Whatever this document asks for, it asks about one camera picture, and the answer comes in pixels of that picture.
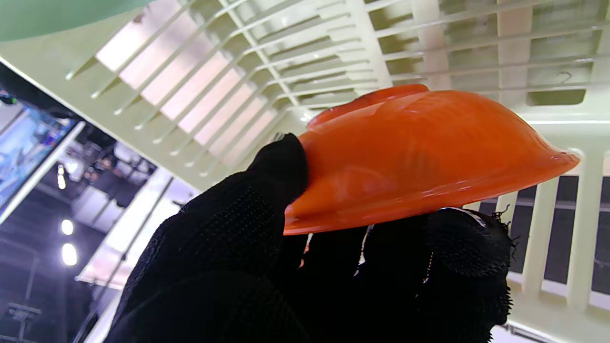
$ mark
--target person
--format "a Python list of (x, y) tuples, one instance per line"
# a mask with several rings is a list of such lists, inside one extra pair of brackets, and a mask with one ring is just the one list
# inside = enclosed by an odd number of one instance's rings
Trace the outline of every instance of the person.
[(499, 214), (445, 208), (314, 234), (304, 254), (307, 235), (282, 232), (307, 182), (287, 134), (165, 220), (105, 341), (479, 343), (505, 323), (512, 241)]

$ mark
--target orange plastic bowl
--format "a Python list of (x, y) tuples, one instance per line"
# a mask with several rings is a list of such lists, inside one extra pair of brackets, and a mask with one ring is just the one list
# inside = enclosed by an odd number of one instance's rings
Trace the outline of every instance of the orange plastic bowl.
[(286, 209), (284, 234), (462, 206), (554, 178), (580, 161), (483, 96), (426, 90), (396, 97), (381, 90), (309, 125), (299, 137), (309, 186)]

